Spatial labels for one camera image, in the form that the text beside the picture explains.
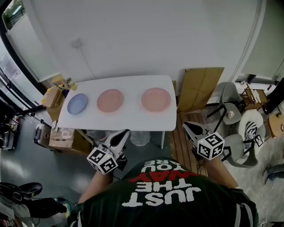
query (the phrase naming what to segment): black and white cube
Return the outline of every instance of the black and white cube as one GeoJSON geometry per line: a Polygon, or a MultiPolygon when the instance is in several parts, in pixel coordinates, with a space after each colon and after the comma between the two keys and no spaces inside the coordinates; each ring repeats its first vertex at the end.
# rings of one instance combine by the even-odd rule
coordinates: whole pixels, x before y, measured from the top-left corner
{"type": "Polygon", "coordinates": [[[94,169],[102,174],[107,174],[118,166],[111,154],[98,148],[94,148],[92,150],[92,152],[88,155],[87,160],[94,169]]]}
{"type": "Polygon", "coordinates": [[[222,154],[224,148],[224,139],[219,133],[215,132],[197,142],[197,154],[212,160],[222,154]]]}

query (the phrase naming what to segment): jeans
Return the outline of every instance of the jeans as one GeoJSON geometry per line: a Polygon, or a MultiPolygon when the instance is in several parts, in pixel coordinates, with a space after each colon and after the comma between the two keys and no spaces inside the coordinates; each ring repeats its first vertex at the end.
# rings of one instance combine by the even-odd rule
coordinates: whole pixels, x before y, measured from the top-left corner
{"type": "Polygon", "coordinates": [[[284,164],[274,165],[267,170],[268,179],[284,178],[284,164]]]}

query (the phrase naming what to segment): gray floor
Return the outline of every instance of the gray floor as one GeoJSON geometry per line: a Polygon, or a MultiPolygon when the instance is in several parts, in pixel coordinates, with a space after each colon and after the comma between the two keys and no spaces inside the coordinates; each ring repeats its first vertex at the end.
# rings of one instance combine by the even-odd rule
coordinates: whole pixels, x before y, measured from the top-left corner
{"type": "MultiPolygon", "coordinates": [[[[37,117],[45,118],[48,124],[51,120],[45,111],[37,113],[37,117]]],[[[21,121],[21,129],[15,150],[1,151],[0,175],[2,182],[21,185],[29,182],[39,182],[43,190],[38,197],[64,197],[76,203],[88,186],[95,170],[86,160],[86,157],[52,152],[36,145],[33,132],[39,124],[34,118],[25,117],[21,121]]],[[[152,132],[151,141],[144,147],[136,147],[128,143],[125,155],[128,159],[123,172],[115,170],[114,175],[122,177],[138,162],[152,157],[170,157],[169,141],[165,138],[164,149],[160,149],[161,132],[152,132]]],[[[38,226],[52,226],[64,219],[58,214],[49,219],[42,219],[38,226]]]]}
{"type": "MultiPolygon", "coordinates": [[[[214,129],[220,119],[220,114],[216,113],[209,119],[206,115],[211,113],[216,107],[207,107],[202,110],[201,114],[205,122],[214,129]]],[[[217,132],[222,136],[229,134],[229,126],[220,124],[217,132]]],[[[275,179],[272,182],[264,184],[265,176],[262,172],[266,165],[282,164],[284,156],[284,137],[269,138],[265,143],[257,159],[258,165],[252,169],[237,168],[224,161],[226,168],[235,178],[240,188],[249,196],[249,198],[256,203],[260,219],[266,218],[268,221],[284,221],[284,179],[275,179]]]]}

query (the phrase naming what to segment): black door frame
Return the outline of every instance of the black door frame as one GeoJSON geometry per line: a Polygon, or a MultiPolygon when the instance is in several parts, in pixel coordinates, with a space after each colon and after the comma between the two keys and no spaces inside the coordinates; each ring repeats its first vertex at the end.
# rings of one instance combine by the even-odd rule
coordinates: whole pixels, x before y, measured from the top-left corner
{"type": "Polygon", "coordinates": [[[4,43],[4,46],[6,47],[8,53],[16,63],[16,65],[19,67],[19,69],[23,72],[23,74],[27,77],[27,79],[35,86],[35,88],[44,95],[47,91],[46,87],[38,83],[36,79],[32,76],[32,74],[29,72],[29,70],[26,68],[26,66],[22,63],[21,59],[18,57],[17,53],[15,52],[14,48],[12,47],[10,41],[8,40],[6,36],[7,29],[5,27],[4,21],[2,19],[2,14],[4,13],[7,6],[12,2],[12,0],[3,0],[0,1],[0,37],[4,43]]]}

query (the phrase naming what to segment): shirt sleeve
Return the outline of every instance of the shirt sleeve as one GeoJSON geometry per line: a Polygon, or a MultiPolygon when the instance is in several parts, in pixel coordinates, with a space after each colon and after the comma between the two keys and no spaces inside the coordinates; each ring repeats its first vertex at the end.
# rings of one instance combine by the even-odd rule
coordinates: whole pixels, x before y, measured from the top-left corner
{"type": "Polygon", "coordinates": [[[235,227],[257,227],[259,217],[255,203],[252,202],[241,189],[231,189],[231,193],[236,201],[235,227]]]}

